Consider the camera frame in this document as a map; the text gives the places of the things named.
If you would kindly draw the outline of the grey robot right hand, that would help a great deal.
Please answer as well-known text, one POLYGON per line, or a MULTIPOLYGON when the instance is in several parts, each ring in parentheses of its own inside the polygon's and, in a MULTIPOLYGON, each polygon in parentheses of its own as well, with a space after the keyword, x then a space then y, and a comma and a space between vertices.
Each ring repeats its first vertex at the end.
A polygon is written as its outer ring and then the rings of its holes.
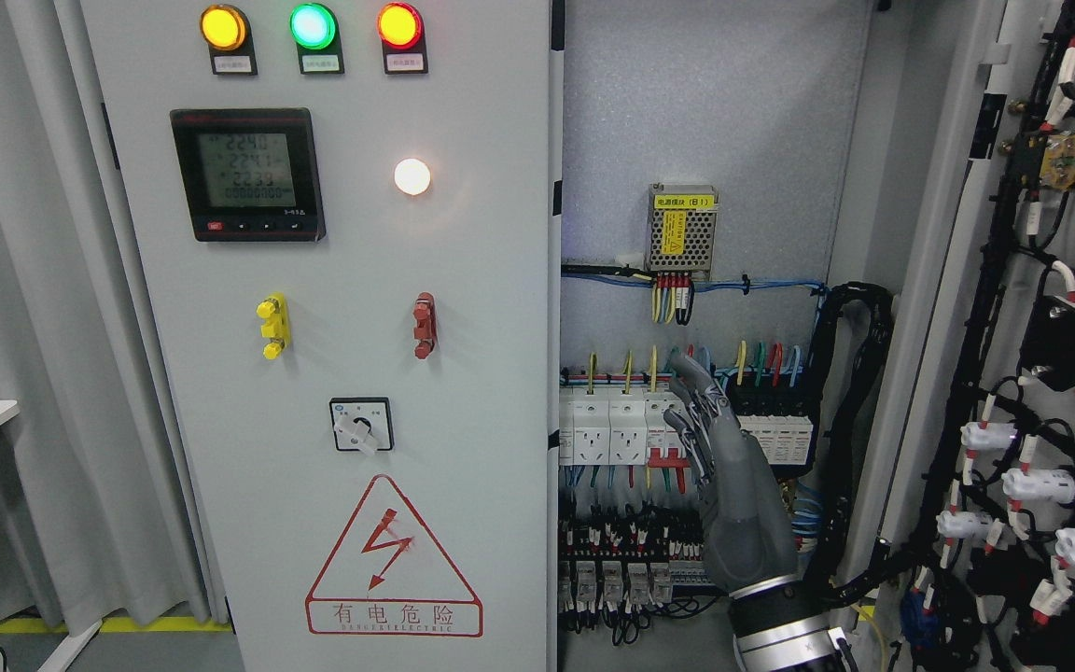
POLYGON ((758 439, 742 429, 728 396, 696 358, 674 353, 669 366, 684 412, 664 418, 698 472, 705 573, 732 596, 797 580, 792 526, 758 439))

